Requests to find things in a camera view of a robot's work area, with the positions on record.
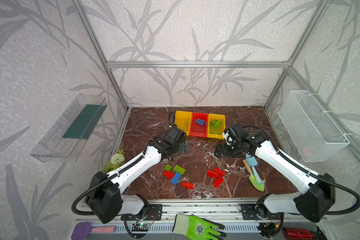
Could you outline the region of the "small green lego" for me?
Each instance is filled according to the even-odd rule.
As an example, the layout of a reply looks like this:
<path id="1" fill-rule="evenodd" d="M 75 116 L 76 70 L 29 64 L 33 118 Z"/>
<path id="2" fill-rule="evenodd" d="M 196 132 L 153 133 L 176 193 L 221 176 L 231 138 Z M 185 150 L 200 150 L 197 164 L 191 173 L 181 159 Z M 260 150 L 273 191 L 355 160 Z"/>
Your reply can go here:
<path id="1" fill-rule="evenodd" d="M 165 170 L 170 172 L 170 171 L 171 171 L 171 169 L 172 169 L 172 166 L 171 166 L 171 165 L 166 164 L 166 166 L 165 166 Z"/>

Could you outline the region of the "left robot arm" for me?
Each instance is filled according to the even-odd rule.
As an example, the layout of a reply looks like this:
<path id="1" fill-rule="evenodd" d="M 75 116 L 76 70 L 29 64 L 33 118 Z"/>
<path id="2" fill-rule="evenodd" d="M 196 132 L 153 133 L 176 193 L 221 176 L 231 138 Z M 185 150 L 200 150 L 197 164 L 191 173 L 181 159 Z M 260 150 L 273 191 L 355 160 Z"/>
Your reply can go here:
<path id="1" fill-rule="evenodd" d="M 125 190 L 146 170 L 176 153 L 185 137 L 186 133 L 173 125 L 150 139 L 144 150 L 123 166 L 109 173 L 96 173 L 89 189 L 72 203 L 71 211 L 80 216 L 97 216 L 103 224 L 117 216 L 144 218 L 149 212 L 149 202 L 138 195 L 125 195 Z"/>

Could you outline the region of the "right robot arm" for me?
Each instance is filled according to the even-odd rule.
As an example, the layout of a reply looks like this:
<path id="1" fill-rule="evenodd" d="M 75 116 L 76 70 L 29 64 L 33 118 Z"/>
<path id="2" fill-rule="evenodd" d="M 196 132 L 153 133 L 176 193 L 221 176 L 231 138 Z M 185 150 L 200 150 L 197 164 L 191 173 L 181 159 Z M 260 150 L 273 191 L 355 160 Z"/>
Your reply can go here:
<path id="1" fill-rule="evenodd" d="M 256 202 L 259 218 L 267 219 L 270 214 L 289 213 L 301 215 L 307 220 L 318 223 L 325 215 L 345 215 L 360 208 L 360 195 L 345 186 L 337 184 L 329 175 L 320 175 L 290 157 L 277 147 L 270 134 L 261 127 L 256 132 L 247 132 L 247 126 L 234 124 L 223 131 L 225 143 L 218 144 L 221 157 L 244 157 L 246 154 L 264 160 L 297 189 L 291 194 L 265 194 Z M 336 202 L 336 189 L 353 195 L 355 203 L 340 211 L 331 211 Z"/>

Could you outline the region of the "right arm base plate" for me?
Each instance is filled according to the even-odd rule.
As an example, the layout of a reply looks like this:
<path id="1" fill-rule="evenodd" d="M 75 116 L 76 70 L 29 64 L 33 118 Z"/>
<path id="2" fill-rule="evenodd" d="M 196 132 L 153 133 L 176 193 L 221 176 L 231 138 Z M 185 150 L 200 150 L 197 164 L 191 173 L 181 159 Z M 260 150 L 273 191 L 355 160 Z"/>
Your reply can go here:
<path id="1" fill-rule="evenodd" d="M 243 220 L 279 220 L 282 213 L 271 213 L 263 205 L 257 204 L 240 204 L 239 211 Z"/>

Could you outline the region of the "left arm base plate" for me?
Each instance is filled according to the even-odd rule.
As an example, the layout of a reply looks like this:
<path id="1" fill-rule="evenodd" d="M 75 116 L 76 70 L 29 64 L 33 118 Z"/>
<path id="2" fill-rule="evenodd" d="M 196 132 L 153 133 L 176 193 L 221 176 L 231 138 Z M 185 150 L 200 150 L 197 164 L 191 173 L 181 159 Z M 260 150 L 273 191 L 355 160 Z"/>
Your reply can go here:
<path id="1" fill-rule="evenodd" d="M 122 215 L 121 220 L 127 221 L 147 220 L 147 221 L 159 221 L 162 218 L 163 205 L 152 204 L 147 207 L 143 207 L 138 215 Z"/>

